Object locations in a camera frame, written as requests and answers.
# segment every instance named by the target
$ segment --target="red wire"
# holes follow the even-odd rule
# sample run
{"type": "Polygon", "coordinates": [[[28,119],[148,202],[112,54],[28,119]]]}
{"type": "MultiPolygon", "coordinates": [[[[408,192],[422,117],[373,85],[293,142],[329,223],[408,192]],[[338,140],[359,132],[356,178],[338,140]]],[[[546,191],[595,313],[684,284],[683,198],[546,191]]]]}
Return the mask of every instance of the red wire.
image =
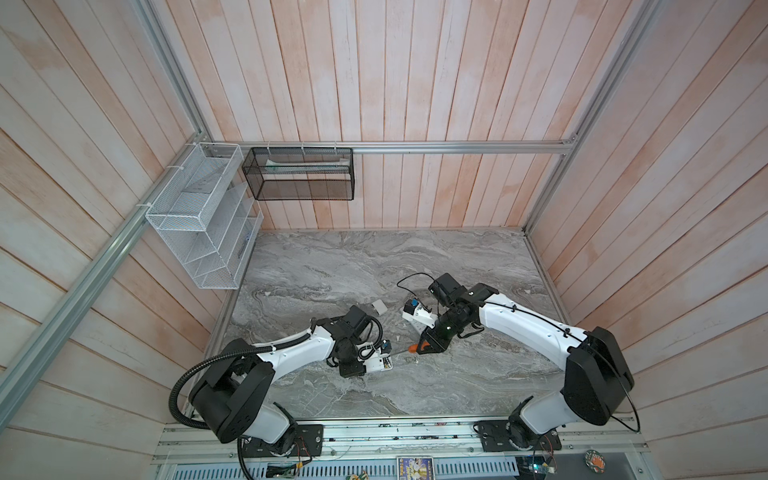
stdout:
{"type": "Polygon", "coordinates": [[[554,471],[557,472],[558,461],[554,459],[554,447],[552,447],[552,442],[549,440],[549,437],[545,435],[544,438],[547,439],[547,443],[549,443],[549,455],[551,455],[552,461],[554,462],[554,471]]]}
{"type": "Polygon", "coordinates": [[[310,453],[310,450],[306,447],[306,442],[304,442],[304,437],[299,437],[301,439],[302,445],[304,445],[304,452],[306,453],[306,456],[310,457],[310,460],[312,460],[312,454],[310,453]]]}

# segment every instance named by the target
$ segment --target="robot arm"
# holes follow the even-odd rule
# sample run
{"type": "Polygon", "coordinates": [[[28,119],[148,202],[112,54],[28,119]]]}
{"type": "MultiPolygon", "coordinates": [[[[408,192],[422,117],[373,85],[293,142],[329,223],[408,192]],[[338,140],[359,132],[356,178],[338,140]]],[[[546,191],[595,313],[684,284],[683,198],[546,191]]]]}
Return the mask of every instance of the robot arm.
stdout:
{"type": "Polygon", "coordinates": [[[293,446],[296,423],[279,405],[263,405],[272,383],[324,359],[332,360],[335,364],[329,365],[338,366],[343,377],[388,370],[391,349],[379,321],[353,306],[345,316],[313,321],[308,330],[276,342],[249,346],[243,339],[233,340],[219,357],[235,356],[212,362],[189,400],[222,443],[245,435],[283,455],[293,446]],[[361,335],[371,323],[378,325],[379,335],[373,342],[363,341],[361,335]]]}
{"type": "Polygon", "coordinates": [[[562,389],[538,399],[530,397],[510,415],[510,439],[520,449],[531,448],[539,435],[579,419],[605,425],[634,386],[616,339],[606,329],[587,332],[565,325],[518,305],[484,283],[467,290],[447,273],[429,291],[448,309],[438,317],[417,299],[406,302],[403,318],[424,326],[412,352],[444,352],[454,336],[466,338],[490,328],[540,352],[565,371],[562,389]],[[475,331],[465,335],[468,326],[475,331]]]}

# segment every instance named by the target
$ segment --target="black cable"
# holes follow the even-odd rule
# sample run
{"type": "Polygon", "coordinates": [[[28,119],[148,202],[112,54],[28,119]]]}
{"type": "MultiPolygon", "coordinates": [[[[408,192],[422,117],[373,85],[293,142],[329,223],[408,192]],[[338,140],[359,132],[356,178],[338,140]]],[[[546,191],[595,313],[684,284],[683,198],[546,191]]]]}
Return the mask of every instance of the black cable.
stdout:
{"type": "Polygon", "coordinates": [[[299,437],[299,439],[301,440],[301,444],[304,445],[304,452],[306,452],[307,456],[310,457],[310,459],[307,460],[306,463],[304,463],[304,465],[306,465],[307,463],[310,463],[312,460],[314,460],[314,458],[312,457],[312,454],[310,453],[310,450],[306,447],[306,442],[304,442],[304,437],[299,437]]]}
{"type": "MultiPolygon", "coordinates": [[[[546,323],[549,323],[549,324],[550,324],[550,325],[552,325],[554,328],[556,328],[556,329],[560,330],[561,332],[563,332],[563,334],[564,334],[564,335],[566,335],[566,336],[570,336],[572,339],[574,339],[574,340],[576,340],[576,341],[578,341],[578,342],[580,342],[580,343],[581,343],[581,342],[584,342],[584,341],[586,340],[586,339],[579,339],[579,338],[578,338],[578,337],[576,337],[576,336],[575,336],[573,333],[571,333],[571,329],[569,329],[569,328],[565,328],[565,329],[564,329],[564,328],[562,328],[561,326],[555,325],[554,323],[552,323],[552,322],[550,322],[549,320],[545,319],[543,316],[541,316],[541,315],[538,315],[537,313],[528,312],[527,310],[522,310],[522,309],[519,309],[519,308],[517,308],[517,306],[515,306],[515,307],[513,308],[513,307],[511,307],[511,306],[509,306],[509,305],[502,305],[502,304],[500,304],[500,303],[493,303],[493,302],[488,302],[488,301],[485,301],[485,300],[483,300],[482,302],[483,302],[483,303],[487,303],[488,305],[503,306],[504,308],[506,308],[506,309],[509,309],[509,310],[511,310],[511,311],[513,311],[513,312],[523,312],[523,313],[527,313],[527,314],[528,314],[528,315],[530,315],[530,316],[533,316],[533,317],[535,317],[535,318],[538,318],[538,319],[540,319],[540,320],[544,320],[546,323]]],[[[619,372],[616,370],[616,368],[614,367],[614,365],[613,365],[611,362],[608,362],[608,360],[607,360],[607,359],[606,359],[604,356],[602,356],[602,355],[600,354],[600,352],[598,352],[597,350],[595,350],[595,349],[591,348],[590,346],[586,346],[586,347],[587,347],[587,348],[589,348],[589,350],[590,350],[590,352],[591,352],[591,353],[593,353],[593,354],[595,354],[596,356],[600,357],[600,359],[601,359],[601,360],[603,360],[603,362],[604,362],[606,365],[608,365],[608,368],[610,368],[610,369],[611,369],[611,371],[613,372],[613,374],[614,374],[614,375],[616,375],[616,378],[619,380],[619,386],[621,387],[621,389],[622,389],[622,390],[624,390],[624,394],[626,395],[626,397],[627,397],[627,400],[629,400],[629,404],[632,406],[632,412],[633,412],[633,414],[634,414],[634,419],[635,419],[635,421],[637,422],[637,429],[633,429],[632,427],[630,427],[630,426],[629,426],[629,425],[627,425],[626,423],[622,422],[620,419],[616,418],[616,417],[615,417],[615,416],[613,416],[613,415],[611,415],[611,418],[612,418],[613,420],[616,420],[616,421],[617,421],[617,422],[619,422],[620,424],[624,425],[625,427],[627,427],[627,429],[628,429],[630,432],[640,433],[640,432],[641,432],[641,429],[640,429],[640,416],[637,414],[637,408],[635,408],[635,406],[634,406],[634,402],[632,401],[632,397],[630,397],[630,395],[629,395],[629,392],[627,391],[627,387],[625,387],[625,386],[624,386],[624,382],[622,382],[622,381],[621,381],[621,375],[619,375],[619,372]]]]}
{"type": "Polygon", "coordinates": [[[543,439],[544,435],[547,435],[547,433],[548,432],[544,432],[541,435],[539,435],[538,438],[536,439],[536,443],[533,445],[533,453],[531,454],[531,467],[533,468],[531,470],[531,473],[533,474],[533,480],[536,480],[536,448],[538,447],[539,442],[541,442],[541,439],[543,439]]]}
{"type": "Polygon", "coordinates": [[[216,362],[220,362],[221,360],[226,359],[232,359],[237,358],[241,356],[254,356],[258,353],[268,353],[272,352],[274,350],[282,350],[289,348],[291,346],[299,345],[304,340],[308,339],[310,337],[309,333],[305,333],[301,337],[293,340],[289,340],[285,343],[278,343],[276,345],[270,345],[270,346],[252,346],[248,349],[242,349],[237,350],[234,352],[228,352],[228,353],[220,353],[219,355],[215,355],[210,357],[209,359],[205,359],[202,362],[198,363],[191,369],[184,372],[184,374],[178,379],[176,382],[176,385],[170,390],[170,395],[168,396],[168,410],[170,410],[170,414],[176,419],[177,422],[179,422],[182,425],[192,427],[193,429],[203,429],[203,430],[210,430],[210,427],[205,422],[200,422],[198,420],[193,420],[183,414],[179,410],[179,393],[181,392],[181,389],[184,387],[184,385],[190,381],[190,379],[195,376],[196,373],[199,371],[208,368],[209,366],[213,365],[216,362]]]}
{"type": "Polygon", "coordinates": [[[243,476],[246,480],[256,480],[248,472],[248,467],[245,465],[245,458],[243,457],[243,437],[237,438],[237,461],[240,462],[240,470],[243,471],[243,476]]]}
{"type": "MultiPolygon", "coordinates": [[[[427,272],[416,272],[416,273],[411,273],[411,274],[410,274],[410,275],[408,275],[407,277],[400,279],[400,281],[399,281],[399,282],[398,282],[396,285],[397,285],[397,287],[399,287],[399,288],[402,288],[402,289],[403,289],[403,290],[405,290],[406,292],[408,292],[408,293],[410,293],[411,295],[413,295],[413,298],[417,299],[417,300],[419,301],[419,303],[422,303],[422,304],[423,304],[422,300],[419,298],[419,296],[418,296],[418,295],[416,295],[415,293],[413,293],[413,292],[412,292],[410,289],[407,289],[407,288],[405,288],[404,286],[400,285],[400,283],[402,283],[402,282],[404,282],[405,280],[407,280],[407,279],[411,278],[412,276],[416,276],[416,275],[426,275],[426,276],[428,276],[429,278],[431,278],[433,282],[437,281],[437,280],[435,280],[435,277],[433,277],[432,275],[430,275],[430,274],[429,274],[429,273],[427,273],[427,272]]],[[[437,316],[440,316],[440,302],[438,302],[438,304],[437,304],[437,316]]]]}
{"type": "Polygon", "coordinates": [[[373,356],[373,353],[376,351],[377,348],[379,348],[382,344],[382,338],[384,337],[384,329],[382,328],[382,324],[380,321],[378,321],[376,318],[371,317],[371,322],[375,323],[377,327],[379,327],[379,335],[376,337],[376,341],[371,346],[366,346],[360,349],[360,351],[357,353],[358,358],[365,361],[373,356]],[[363,355],[362,352],[364,349],[371,349],[371,352],[366,356],[363,355]]]}
{"type": "Polygon", "coordinates": [[[368,335],[366,335],[366,339],[362,341],[363,343],[367,342],[368,339],[371,338],[371,333],[373,333],[373,322],[368,323],[368,335]]]}

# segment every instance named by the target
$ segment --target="metal plate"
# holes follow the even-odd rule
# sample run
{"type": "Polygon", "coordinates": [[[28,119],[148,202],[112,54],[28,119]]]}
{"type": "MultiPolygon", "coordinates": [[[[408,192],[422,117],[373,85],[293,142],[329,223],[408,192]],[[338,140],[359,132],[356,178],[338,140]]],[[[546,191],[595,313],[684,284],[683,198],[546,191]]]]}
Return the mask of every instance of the metal plate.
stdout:
{"type": "MultiPolygon", "coordinates": [[[[299,425],[296,428],[296,443],[301,447],[300,457],[319,457],[323,453],[323,425],[299,425]]],[[[291,456],[295,456],[296,449],[291,451],[291,456]]],[[[245,458],[274,458],[266,448],[266,443],[259,439],[251,439],[250,442],[243,445],[243,457],[245,458]]]]}
{"type": "MultiPolygon", "coordinates": [[[[509,441],[509,434],[507,433],[506,420],[484,420],[475,423],[477,432],[480,436],[480,442],[482,443],[483,452],[520,452],[509,441]]],[[[552,429],[539,440],[536,445],[538,451],[549,451],[562,449],[560,443],[560,436],[557,430],[552,429]]]]}

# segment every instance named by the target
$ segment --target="wire basket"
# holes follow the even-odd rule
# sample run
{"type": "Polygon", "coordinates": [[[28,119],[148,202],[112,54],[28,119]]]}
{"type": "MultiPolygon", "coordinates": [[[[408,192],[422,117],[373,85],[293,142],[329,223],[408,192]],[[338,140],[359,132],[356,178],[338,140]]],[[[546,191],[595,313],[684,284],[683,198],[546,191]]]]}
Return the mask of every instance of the wire basket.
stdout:
{"type": "Polygon", "coordinates": [[[200,288],[234,289],[240,284],[243,256],[263,220],[261,212],[248,216],[253,198],[245,196],[247,187],[243,182],[225,192],[205,231],[157,231],[200,288]]]}
{"type": "Polygon", "coordinates": [[[351,148],[254,147],[243,173],[257,200],[354,200],[351,148]]]}
{"type": "Polygon", "coordinates": [[[156,230],[205,231],[243,152],[236,144],[198,144],[147,211],[156,230]]]}

